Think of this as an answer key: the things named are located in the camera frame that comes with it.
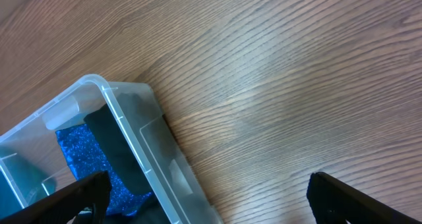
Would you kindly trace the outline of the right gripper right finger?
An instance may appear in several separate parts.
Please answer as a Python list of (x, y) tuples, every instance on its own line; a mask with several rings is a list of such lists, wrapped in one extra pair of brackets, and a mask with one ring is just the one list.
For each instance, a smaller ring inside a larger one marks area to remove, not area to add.
[(311, 174), (307, 199), (317, 224), (421, 224), (324, 172)]

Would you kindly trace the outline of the black cloth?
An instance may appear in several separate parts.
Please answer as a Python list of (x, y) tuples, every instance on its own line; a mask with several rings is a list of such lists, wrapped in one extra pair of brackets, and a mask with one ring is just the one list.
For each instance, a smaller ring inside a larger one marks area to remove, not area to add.
[(129, 191), (152, 197), (133, 216), (113, 214), (108, 223), (216, 223), (209, 204), (182, 154), (154, 96), (120, 94), (118, 107), (102, 106), (85, 116), (107, 160)]

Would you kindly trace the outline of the blue sequin cloth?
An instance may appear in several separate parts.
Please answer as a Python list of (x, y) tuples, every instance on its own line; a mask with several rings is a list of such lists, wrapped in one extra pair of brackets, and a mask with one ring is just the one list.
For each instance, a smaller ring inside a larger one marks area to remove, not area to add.
[(67, 165), (76, 180), (98, 171), (108, 172), (111, 192), (107, 215), (133, 216), (141, 205), (152, 197), (151, 191), (142, 191), (140, 194), (129, 191), (107, 160), (88, 125), (81, 124), (57, 130), (55, 134)]

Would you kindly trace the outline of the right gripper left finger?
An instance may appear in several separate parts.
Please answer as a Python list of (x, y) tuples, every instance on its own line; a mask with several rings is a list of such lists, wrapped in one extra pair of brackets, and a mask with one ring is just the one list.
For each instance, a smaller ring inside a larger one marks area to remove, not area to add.
[(82, 210), (91, 212), (77, 223), (102, 223), (110, 202), (111, 182), (106, 171), (93, 173), (4, 219), (6, 224), (68, 223)]

